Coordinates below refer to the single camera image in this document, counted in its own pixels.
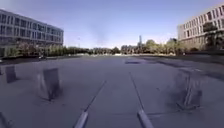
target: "office building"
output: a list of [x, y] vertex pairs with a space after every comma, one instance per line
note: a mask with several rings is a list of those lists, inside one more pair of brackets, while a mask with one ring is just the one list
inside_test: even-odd
[[0, 47], [63, 45], [63, 33], [60, 28], [0, 9]]
[[178, 40], [188, 49], [204, 49], [206, 39], [203, 25], [207, 22], [211, 22], [218, 30], [224, 30], [224, 3], [178, 25]]

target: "pavement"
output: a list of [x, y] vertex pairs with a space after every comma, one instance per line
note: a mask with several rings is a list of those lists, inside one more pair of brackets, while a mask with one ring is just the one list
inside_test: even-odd
[[[11, 128], [73, 128], [88, 108], [85, 128], [143, 128], [137, 116], [143, 107], [154, 128], [224, 127], [223, 80], [209, 75], [224, 68], [176, 61], [101, 56], [23, 63], [15, 65], [18, 80], [13, 83], [5, 82], [9, 65], [3, 65], [0, 116]], [[37, 95], [37, 75], [50, 68], [59, 69], [63, 92], [51, 102]], [[177, 105], [183, 68], [197, 70], [194, 81], [200, 81], [202, 98], [196, 109]]]

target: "glass window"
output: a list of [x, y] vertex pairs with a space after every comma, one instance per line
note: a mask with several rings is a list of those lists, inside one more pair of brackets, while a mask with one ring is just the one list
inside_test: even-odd
[[215, 18], [215, 10], [212, 10], [213, 18]]
[[33, 29], [37, 30], [37, 24], [36, 23], [33, 23]]
[[218, 20], [218, 28], [221, 28], [220, 20]]
[[37, 27], [38, 30], [41, 31], [41, 25], [38, 24], [37, 26], [38, 26], [38, 27]]
[[16, 29], [16, 36], [19, 36], [19, 28]]
[[35, 39], [34, 32], [32, 32], [32, 38]]
[[199, 24], [201, 24], [201, 17], [199, 16], [198, 19], [199, 19]]
[[8, 16], [8, 18], [7, 18], [7, 24], [10, 24], [10, 16]]
[[6, 28], [6, 35], [12, 35], [12, 27]]
[[31, 34], [31, 31], [28, 30], [28, 31], [27, 31], [27, 34], [26, 34], [26, 37], [30, 37], [30, 34]]
[[222, 16], [223, 13], [222, 13], [222, 8], [221, 7], [219, 7], [219, 12], [220, 12], [220, 15]]
[[211, 14], [211, 12], [208, 12], [207, 13], [207, 16], [208, 16], [208, 20], [212, 20], [212, 14]]
[[215, 9], [215, 11], [216, 11], [216, 16], [219, 17], [219, 11], [218, 11], [218, 9]]
[[21, 20], [21, 27], [26, 28], [27, 22], [25, 20]]
[[11, 16], [11, 24], [13, 24], [13, 17]]
[[222, 19], [222, 28], [224, 28], [224, 19]]
[[0, 34], [5, 35], [5, 26], [1, 26]]
[[196, 25], [198, 25], [198, 18], [196, 18]]
[[199, 34], [199, 27], [197, 27], [197, 34]]
[[47, 33], [50, 33], [51, 29], [50, 28], [47, 28]]
[[207, 22], [207, 17], [206, 17], [206, 15], [204, 15], [204, 20], [205, 20], [205, 22]]
[[20, 24], [20, 19], [19, 19], [19, 18], [16, 18], [16, 19], [15, 19], [15, 25], [16, 25], [16, 26], [19, 26], [19, 24]]
[[1, 17], [1, 23], [5, 24], [6, 23], [6, 15], [2, 14]]
[[14, 28], [14, 34], [13, 35], [16, 36], [16, 28]]
[[20, 36], [25, 37], [26, 36], [26, 31], [25, 29], [20, 29]]
[[37, 39], [41, 39], [41, 33], [37, 33]]
[[216, 23], [216, 21], [214, 21], [214, 26], [216, 26], [216, 27], [217, 27], [217, 23]]
[[44, 33], [42, 33], [42, 40], [45, 40], [45, 34]]
[[202, 29], [202, 26], [200, 26], [200, 33], [203, 33], [203, 29]]
[[200, 16], [200, 17], [201, 17], [201, 23], [203, 24], [204, 23], [203, 16]]

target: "sky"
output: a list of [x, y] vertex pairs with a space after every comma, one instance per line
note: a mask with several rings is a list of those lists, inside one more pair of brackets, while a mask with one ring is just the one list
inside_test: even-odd
[[64, 45], [136, 45], [177, 37], [177, 25], [223, 0], [0, 0], [0, 8], [64, 30]]

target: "concrete bollard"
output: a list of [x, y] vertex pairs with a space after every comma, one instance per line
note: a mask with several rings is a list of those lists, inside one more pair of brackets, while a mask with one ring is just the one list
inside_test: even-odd
[[1, 67], [0, 67], [0, 75], [2, 75], [2, 70], [1, 70]]
[[1, 112], [0, 112], [0, 128], [12, 128], [10, 122], [6, 120], [6, 118]]
[[179, 74], [179, 85], [182, 89], [178, 89], [177, 104], [181, 109], [194, 109], [201, 104], [202, 90], [200, 83], [200, 74], [193, 70], [182, 70], [182, 75]]
[[38, 75], [38, 94], [41, 98], [51, 101], [60, 93], [58, 69], [45, 69]]
[[5, 68], [5, 77], [7, 83], [12, 83], [17, 80], [15, 66], [8, 66]]

